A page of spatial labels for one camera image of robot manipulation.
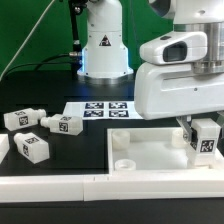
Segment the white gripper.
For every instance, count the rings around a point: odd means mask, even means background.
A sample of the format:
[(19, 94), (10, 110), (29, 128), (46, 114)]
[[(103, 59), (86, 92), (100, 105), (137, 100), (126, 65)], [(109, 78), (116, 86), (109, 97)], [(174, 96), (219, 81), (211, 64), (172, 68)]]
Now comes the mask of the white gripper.
[(224, 110), (224, 74), (194, 74), (190, 64), (144, 63), (136, 74), (134, 106), (145, 120), (177, 117), (183, 139), (196, 147), (189, 115)]

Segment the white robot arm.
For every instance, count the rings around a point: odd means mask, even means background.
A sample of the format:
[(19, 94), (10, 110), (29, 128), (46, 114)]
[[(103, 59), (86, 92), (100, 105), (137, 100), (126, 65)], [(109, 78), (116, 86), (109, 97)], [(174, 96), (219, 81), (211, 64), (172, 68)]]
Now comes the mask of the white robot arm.
[[(140, 47), (134, 105), (146, 120), (224, 111), (224, 0), (148, 0), (173, 30)], [(121, 11), (114, 0), (90, 0), (88, 42), (80, 78), (95, 83), (128, 76)]]

